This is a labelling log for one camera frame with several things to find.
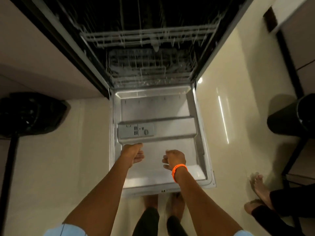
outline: hand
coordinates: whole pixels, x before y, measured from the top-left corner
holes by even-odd
[[[133,145],[126,144],[123,146],[120,157],[130,161],[129,168],[132,167],[133,163],[140,162],[144,159],[143,151],[140,150],[141,147],[143,147],[143,143],[136,143]]]
[[[173,170],[173,168],[178,164],[186,164],[185,155],[178,150],[170,150],[165,151],[163,156],[163,163],[168,165],[163,165],[163,167],[167,170]]]

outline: tiled floor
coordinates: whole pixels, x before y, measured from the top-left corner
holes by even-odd
[[[254,0],[197,87],[217,184],[206,192],[256,236],[267,233],[243,210],[256,198],[249,177],[260,172],[271,189],[280,188],[280,173],[297,143],[266,125],[270,113],[295,99],[276,39],[262,21],[273,1]],[[108,101],[70,104],[58,130],[20,140],[5,235],[42,235],[107,172]],[[166,201],[167,195],[160,195],[159,235],[167,235]],[[131,235],[142,212],[141,198],[122,199],[112,235]],[[183,225],[188,235],[196,235],[187,209]]]

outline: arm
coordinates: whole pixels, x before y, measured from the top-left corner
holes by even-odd
[[[162,162],[169,164],[164,165],[164,168],[169,170],[178,164],[186,164],[185,155],[178,150],[166,151]],[[242,230],[241,226],[201,189],[186,168],[177,168],[175,180],[180,186],[198,236],[233,236]]]
[[[142,146],[125,145],[108,174],[63,223],[80,227],[88,236],[110,236],[128,169],[144,158]]]

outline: pant leg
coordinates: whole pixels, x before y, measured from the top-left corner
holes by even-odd
[[[267,206],[258,206],[252,211],[252,216],[271,236],[305,236],[300,230],[283,222],[279,215]]]
[[[315,184],[270,192],[274,209],[282,216],[315,217]]]
[[[169,236],[187,236],[185,230],[180,224],[179,219],[176,216],[169,217],[166,226]]]
[[[157,236],[159,219],[156,208],[147,208],[137,222],[132,236]]]

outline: person's left hand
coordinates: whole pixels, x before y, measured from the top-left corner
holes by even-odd
[[[132,167],[133,163],[140,162],[144,159],[144,152],[140,150],[141,147],[143,147],[143,143],[136,143],[133,145],[126,144],[123,146],[120,157],[130,161],[129,168]]]

